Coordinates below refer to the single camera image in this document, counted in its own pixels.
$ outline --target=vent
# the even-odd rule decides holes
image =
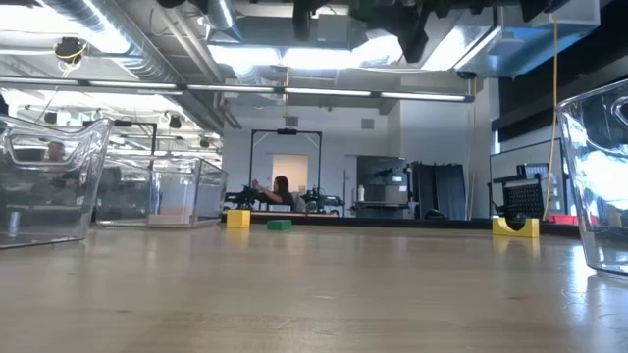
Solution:
[[[375,129],[375,120],[362,119],[362,129]]]
[[[298,117],[287,117],[286,127],[298,127]]]

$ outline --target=clear plastic bin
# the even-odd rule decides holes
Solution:
[[[558,107],[587,264],[628,274],[628,80]]]
[[[112,126],[68,132],[0,115],[0,248],[85,237]]]
[[[101,226],[195,227],[222,217],[227,173],[200,158],[107,154]]]

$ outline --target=person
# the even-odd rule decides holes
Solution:
[[[267,189],[254,180],[252,182],[252,186],[254,189],[262,191],[264,193],[264,199],[267,204],[270,205],[286,205],[290,206],[290,209],[294,208],[294,200],[292,200],[292,195],[288,191],[288,178],[285,176],[277,176],[275,177],[275,182],[273,182],[273,191]]]
[[[66,146],[61,142],[48,143],[48,162],[63,162]]]

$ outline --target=green block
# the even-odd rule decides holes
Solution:
[[[266,224],[268,230],[287,230],[292,228],[292,221],[287,220],[274,220],[268,221]]]

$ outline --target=red object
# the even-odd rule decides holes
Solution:
[[[561,225],[577,225],[578,217],[570,216],[570,215],[549,215],[548,219],[550,222],[554,222],[556,224]]]

